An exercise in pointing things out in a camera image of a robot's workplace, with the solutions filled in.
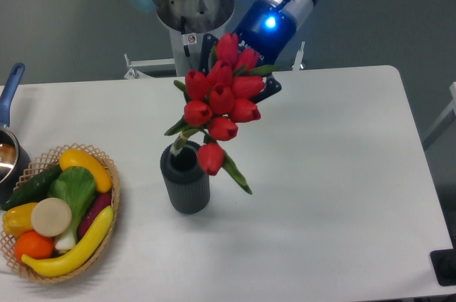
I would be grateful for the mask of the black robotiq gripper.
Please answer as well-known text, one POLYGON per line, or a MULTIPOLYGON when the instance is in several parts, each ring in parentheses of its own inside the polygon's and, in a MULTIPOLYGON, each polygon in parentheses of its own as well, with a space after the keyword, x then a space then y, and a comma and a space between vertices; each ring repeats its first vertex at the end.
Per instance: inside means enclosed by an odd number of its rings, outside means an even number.
MULTIPOLYGON (((259 54, 258 64, 274 64, 281 51, 296 33, 296 22, 266 0, 256 0, 239 22, 234 32, 239 37, 239 48, 251 48, 259 54)), ((209 73, 217 62, 216 46, 219 39, 211 33, 202 37, 199 71, 209 73)), ((265 88, 253 97, 260 103, 282 89, 271 73, 266 77, 265 88)))

